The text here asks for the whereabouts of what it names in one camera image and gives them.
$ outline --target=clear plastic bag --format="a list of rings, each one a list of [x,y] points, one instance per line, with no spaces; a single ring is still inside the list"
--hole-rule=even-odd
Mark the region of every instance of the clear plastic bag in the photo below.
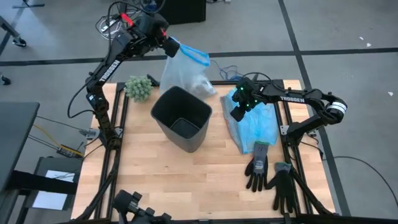
[[[220,101],[229,132],[241,154],[252,152],[256,141],[274,145],[278,138],[278,124],[274,105],[260,103],[250,112],[246,112],[243,119],[237,122],[230,115],[235,106],[239,105],[232,100],[235,91],[236,88],[222,96]]]
[[[209,65],[208,54],[180,44],[176,55],[173,58],[167,57],[160,80],[160,93],[164,93],[171,86],[179,86],[200,99],[214,95],[216,90],[205,75],[205,69]]]

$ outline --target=green plush toy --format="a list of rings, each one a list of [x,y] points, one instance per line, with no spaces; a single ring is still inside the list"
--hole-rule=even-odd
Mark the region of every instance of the green plush toy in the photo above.
[[[126,82],[124,91],[126,91],[126,94],[129,98],[134,99],[134,102],[143,102],[148,99],[153,88],[154,87],[152,87],[152,83],[147,77],[131,76]]]

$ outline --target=black trash can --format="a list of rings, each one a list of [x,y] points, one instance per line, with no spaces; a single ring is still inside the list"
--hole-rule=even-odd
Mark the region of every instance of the black trash can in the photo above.
[[[205,140],[211,107],[184,89],[167,90],[150,111],[167,138],[187,152]]]

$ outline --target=wooden table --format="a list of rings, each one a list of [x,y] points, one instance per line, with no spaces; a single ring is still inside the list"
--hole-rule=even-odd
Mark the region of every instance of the wooden table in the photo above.
[[[298,80],[284,80],[284,85],[285,88],[301,89]],[[151,117],[150,109],[159,97],[158,88],[154,89],[145,103],[130,101],[116,193],[121,189],[131,194],[134,191],[139,192],[142,194],[139,204],[141,208],[151,207],[156,211],[156,215],[166,212],[172,216],[173,220],[281,217],[279,211],[272,209],[275,189],[256,193],[246,189],[248,177],[244,175],[244,170],[252,159],[252,155],[239,153],[229,134],[220,104],[220,96],[227,94],[233,87],[232,85],[215,86],[218,94],[206,100],[213,108],[213,114],[205,141],[192,154],[170,142]],[[111,100],[115,96],[116,84],[105,85],[104,92],[109,100],[109,107],[112,108]],[[119,101],[119,113],[122,110],[123,98],[124,94]],[[280,105],[282,119],[286,124],[283,106]],[[289,103],[289,107],[293,121],[301,122],[308,118],[306,105]],[[98,127],[94,118],[91,126]],[[316,145],[316,142],[307,136],[304,136],[302,141]],[[91,144],[86,153],[99,144],[99,141]],[[304,144],[301,144],[299,148],[308,186],[319,201],[334,212],[335,208],[319,152]],[[102,147],[85,159],[72,218],[84,211],[97,192],[103,157],[104,148]],[[269,148],[268,161],[268,180],[271,180],[275,176],[275,162],[284,161],[279,139],[275,146]],[[302,212],[305,212],[298,185],[297,189]],[[104,200],[103,215],[106,213],[107,201],[107,199]],[[115,210],[112,219],[118,220],[118,213]]]

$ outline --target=blue bag handle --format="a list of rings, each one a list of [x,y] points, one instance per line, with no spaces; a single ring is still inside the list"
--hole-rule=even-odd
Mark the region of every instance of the blue bag handle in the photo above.
[[[210,58],[209,55],[207,53],[201,52],[200,50],[191,48],[185,44],[180,44],[180,50],[183,54],[185,54],[186,56],[188,56],[190,59],[192,59],[193,61],[195,61],[196,63],[199,63],[203,66],[208,67],[210,65]],[[203,56],[204,60],[200,60],[200,58],[195,57],[194,55],[190,54],[190,52],[195,52],[198,55]]]

